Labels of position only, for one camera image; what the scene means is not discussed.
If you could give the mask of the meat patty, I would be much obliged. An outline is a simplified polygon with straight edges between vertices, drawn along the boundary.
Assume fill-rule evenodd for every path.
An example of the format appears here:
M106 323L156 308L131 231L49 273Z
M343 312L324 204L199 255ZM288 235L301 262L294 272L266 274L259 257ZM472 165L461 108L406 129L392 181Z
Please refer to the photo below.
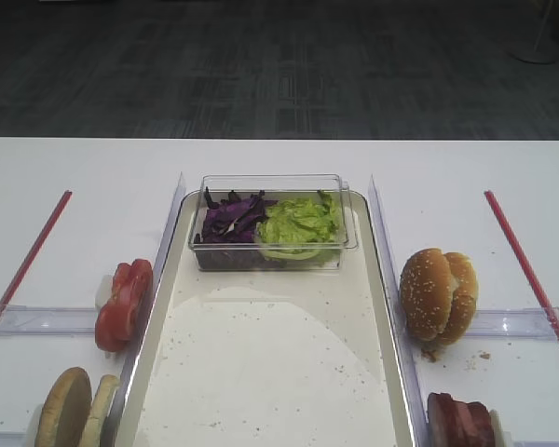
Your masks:
M495 446L495 433L486 407L479 401L457 401L456 406L464 446Z
M433 446L462 447L466 445L466 435L458 408L449 394L429 394L428 419Z

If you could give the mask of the front tomato slice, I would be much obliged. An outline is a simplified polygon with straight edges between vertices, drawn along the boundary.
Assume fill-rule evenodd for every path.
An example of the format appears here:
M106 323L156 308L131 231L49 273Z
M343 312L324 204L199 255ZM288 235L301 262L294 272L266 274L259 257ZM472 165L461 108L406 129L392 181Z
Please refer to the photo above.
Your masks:
M121 351L135 332L142 299L150 291L152 273L127 279L102 307L95 323L95 342L106 352Z

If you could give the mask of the pale bun bottom slice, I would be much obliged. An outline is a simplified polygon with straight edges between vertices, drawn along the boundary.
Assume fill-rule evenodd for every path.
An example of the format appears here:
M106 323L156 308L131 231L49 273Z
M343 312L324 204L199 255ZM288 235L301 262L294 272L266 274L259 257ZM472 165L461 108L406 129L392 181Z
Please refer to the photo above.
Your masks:
M97 447L101 445L103 424L109 414L119 383L119 378L112 374L106 374L101 378L78 443L79 447Z

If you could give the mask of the rear sesame bun top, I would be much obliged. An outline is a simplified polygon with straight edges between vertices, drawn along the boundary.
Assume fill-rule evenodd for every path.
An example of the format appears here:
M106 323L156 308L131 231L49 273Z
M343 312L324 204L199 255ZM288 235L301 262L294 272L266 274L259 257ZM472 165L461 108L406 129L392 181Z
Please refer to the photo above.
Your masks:
M464 335L471 324L476 311L479 284L468 256L459 252L447 252L444 257L457 285L453 290L449 319L437 341L440 345L451 345Z

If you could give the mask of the front sesame bun top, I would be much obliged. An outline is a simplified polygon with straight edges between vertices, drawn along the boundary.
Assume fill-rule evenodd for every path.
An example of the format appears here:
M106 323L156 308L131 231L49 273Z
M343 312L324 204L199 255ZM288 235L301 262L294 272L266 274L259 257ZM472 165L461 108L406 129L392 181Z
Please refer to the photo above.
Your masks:
M400 277L400 302L413 337L430 342L444 331L453 288L451 268L440 249L418 251L406 261Z

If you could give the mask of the left red strip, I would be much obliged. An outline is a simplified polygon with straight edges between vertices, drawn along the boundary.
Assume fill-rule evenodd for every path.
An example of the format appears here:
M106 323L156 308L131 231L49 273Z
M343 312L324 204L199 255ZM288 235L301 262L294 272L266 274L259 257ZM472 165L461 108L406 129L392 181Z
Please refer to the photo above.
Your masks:
M25 255L23 261L21 262L18 270L16 271L13 279L10 280L5 292L0 299L0 318L2 317L7 306L10 304L15 292L18 290L20 284L22 283L25 275L27 274L30 266L32 265L36 255L41 250L45 241L47 240L51 230L53 229L56 222L59 220L62 212L64 211L66 205L68 204L73 192L70 190L65 190L54 210L50 213L47 221L43 225L40 233L35 239L32 247L29 249Z

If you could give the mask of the clear plastic salad box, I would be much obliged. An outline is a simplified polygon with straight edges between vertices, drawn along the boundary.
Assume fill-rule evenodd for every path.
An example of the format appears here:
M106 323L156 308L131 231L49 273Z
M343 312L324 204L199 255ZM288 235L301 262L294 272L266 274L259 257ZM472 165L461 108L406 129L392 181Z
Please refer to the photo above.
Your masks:
M188 246L203 271L336 269L358 245L337 174L208 175Z

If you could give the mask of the right long clear divider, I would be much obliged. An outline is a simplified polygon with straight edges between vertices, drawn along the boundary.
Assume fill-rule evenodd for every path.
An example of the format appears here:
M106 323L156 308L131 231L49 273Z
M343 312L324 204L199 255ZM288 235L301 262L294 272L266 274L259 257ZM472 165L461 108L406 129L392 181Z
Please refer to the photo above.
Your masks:
M399 300L399 280L396 279L389 230L385 218L380 190L374 176L371 176L368 199L374 225L375 246L381 269L386 308L389 316L390 337L395 354L399 389L405 411L404 433L411 446L430 446L429 427L425 403L420 390L414 344L405 328L405 315Z

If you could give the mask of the left long clear divider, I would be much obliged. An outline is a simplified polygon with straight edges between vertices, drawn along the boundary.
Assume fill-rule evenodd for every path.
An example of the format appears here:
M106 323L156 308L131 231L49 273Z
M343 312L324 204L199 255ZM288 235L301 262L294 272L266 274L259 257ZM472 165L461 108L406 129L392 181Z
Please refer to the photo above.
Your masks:
M157 250L157 256L154 261L152 284L147 296L143 299L143 303L139 307L136 327L137 332L130 341L130 348L128 349L128 354L125 358L120 376L121 384L114 395L110 412L104 421L101 434L101 446L114 446L116 444L117 431L129 400L132 382L139 368L139 358L143 350L144 339L153 314L162 274L169 256L170 246L173 241L185 190L184 175L180 172L170 204L168 218Z

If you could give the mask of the right lower clear rail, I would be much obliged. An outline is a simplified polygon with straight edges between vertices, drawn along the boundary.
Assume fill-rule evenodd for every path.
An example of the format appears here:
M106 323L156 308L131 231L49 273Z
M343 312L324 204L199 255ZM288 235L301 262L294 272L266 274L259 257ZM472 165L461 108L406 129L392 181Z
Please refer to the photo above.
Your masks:
M559 441L511 440L506 446L511 447L559 447Z

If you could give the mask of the clear rail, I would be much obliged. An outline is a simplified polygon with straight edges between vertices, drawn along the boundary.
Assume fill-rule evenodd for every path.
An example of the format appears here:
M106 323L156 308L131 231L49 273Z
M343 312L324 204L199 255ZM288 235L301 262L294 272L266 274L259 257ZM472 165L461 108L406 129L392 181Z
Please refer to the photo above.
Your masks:
M559 441L511 440L506 446L511 447L559 447Z
M478 310L465 337L559 340L559 308Z
M0 336L92 335L95 308L0 305Z
M33 443L26 433L0 432L0 447L29 447Z

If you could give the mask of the brown bun bottom half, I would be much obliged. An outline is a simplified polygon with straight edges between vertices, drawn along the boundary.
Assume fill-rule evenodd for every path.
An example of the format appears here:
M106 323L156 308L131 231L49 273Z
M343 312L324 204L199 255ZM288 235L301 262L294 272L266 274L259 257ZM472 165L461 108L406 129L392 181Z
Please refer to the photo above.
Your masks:
M77 446L92 402L87 372L65 370L50 389L38 423L34 446Z

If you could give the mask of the white tomato stand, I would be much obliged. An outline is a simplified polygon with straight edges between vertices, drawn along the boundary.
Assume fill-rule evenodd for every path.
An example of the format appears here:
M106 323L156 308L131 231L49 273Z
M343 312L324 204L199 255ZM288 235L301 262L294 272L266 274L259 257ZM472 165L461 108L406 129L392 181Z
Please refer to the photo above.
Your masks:
M102 281L96 291L95 307L101 309L106 305L112 295L113 276L104 275Z

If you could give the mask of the tomato slice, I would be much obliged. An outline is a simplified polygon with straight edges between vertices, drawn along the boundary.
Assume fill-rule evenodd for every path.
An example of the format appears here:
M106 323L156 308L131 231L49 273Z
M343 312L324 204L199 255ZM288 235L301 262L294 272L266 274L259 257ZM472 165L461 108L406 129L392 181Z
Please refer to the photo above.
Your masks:
M102 307L95 323L95 342L106 352L121 351L135 332L142 299L150 291L152 273L127 279Z
M153 269L149 261L135 259L131 264L120 263L115 271L112 282L111 296L117 299L125 286L135 285L131 295L141 297L152 285Z

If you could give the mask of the red strip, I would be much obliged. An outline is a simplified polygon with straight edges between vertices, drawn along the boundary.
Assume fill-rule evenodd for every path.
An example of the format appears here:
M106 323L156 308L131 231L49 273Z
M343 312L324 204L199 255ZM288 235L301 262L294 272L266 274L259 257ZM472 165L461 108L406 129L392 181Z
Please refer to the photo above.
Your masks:
M13 279L10 280L5 292L0 299L0 318L2 317L7 306L10 304L15 292L18 290L20 284L22 283L25 275L27 274L30 266L32 265L36 255L41 250L45 241L47 240L51 230L53 229L56 222L59 220L62 212L64 211L66 205L68 204L73 192L70 190L65 190L54 210L50 213L47 221L43 225L40 233L35 239L32 247L29 249L25 255L23 261L21 262L18 270L16 271Z
M555 333L556 339L559 344L559 317L557 317L555 313L555 309L553 308L551 301L549 300L545 290L542 288L539 279L532 268L531 263L529 262L525 252L521 246L521 243L517 239L511 224L509 223L507 217L503 209L500 207L495 194L491 190L484 191L484 197L488 202L491 211L495 215L498 224L505 235L511 249L521 266L525 278L530 285L532 292L535 294L537 301L539 302L540 307L544 310L545 315L547 316L547 320L550 322L552 329Z

